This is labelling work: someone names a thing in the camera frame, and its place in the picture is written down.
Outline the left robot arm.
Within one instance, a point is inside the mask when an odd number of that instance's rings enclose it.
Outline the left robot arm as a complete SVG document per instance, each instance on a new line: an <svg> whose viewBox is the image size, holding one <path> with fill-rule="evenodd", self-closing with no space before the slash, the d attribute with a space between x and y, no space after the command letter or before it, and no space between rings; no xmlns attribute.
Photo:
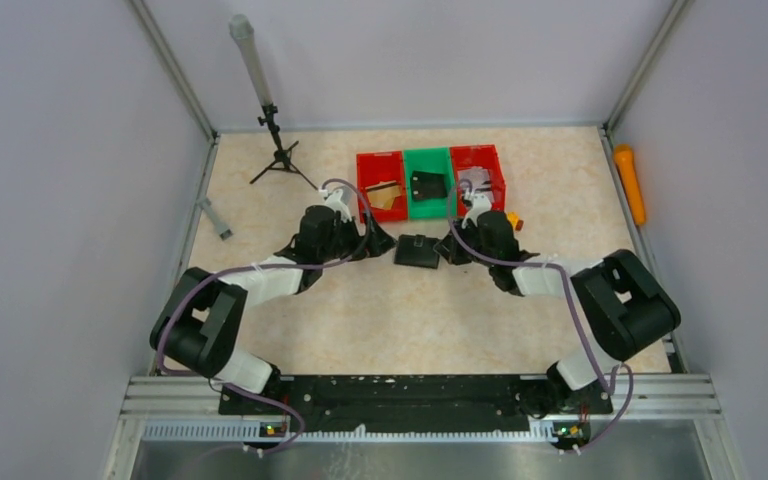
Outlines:
<svg viewBox="0 0 768 480"><path fill-rule="evenodd" d="M309 290L331 264L380 257L395 247L371 214L363 222L360 232L352 217L312 206L290 242L264 262L217 273L187 269L153 326L151 348L194 374L262 393L279 370L239 345L243 314Z"/></svg>

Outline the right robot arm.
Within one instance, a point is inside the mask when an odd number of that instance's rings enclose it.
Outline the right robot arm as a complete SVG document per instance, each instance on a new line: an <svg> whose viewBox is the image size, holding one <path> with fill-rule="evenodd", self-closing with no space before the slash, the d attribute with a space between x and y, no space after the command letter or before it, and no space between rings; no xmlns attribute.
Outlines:
<svg viewBox="0 0 768 480"><path fill-rule="evenodd" d="M629 359L681 323L673 300L632 251L589 262L529 252L507 215L484 199L474 199L465 216L451 221L434 250L451 265L484 265L504 293L566 301L580 345L546 372L547 395L557 407L589 388L610 393Z"/></svg>

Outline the black leather card holder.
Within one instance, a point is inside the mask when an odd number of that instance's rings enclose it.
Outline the black leather card holder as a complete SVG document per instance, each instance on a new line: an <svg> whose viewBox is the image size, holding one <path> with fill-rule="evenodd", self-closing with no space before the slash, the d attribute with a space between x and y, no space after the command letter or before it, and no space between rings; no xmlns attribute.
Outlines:
<svg viewBox="0 0 768 480"><path fill-rule="evenodd" d="M393 262L401 266L437 269L440 256L434 247L438 243L438 238L402 234L396 243Z"/></svg>

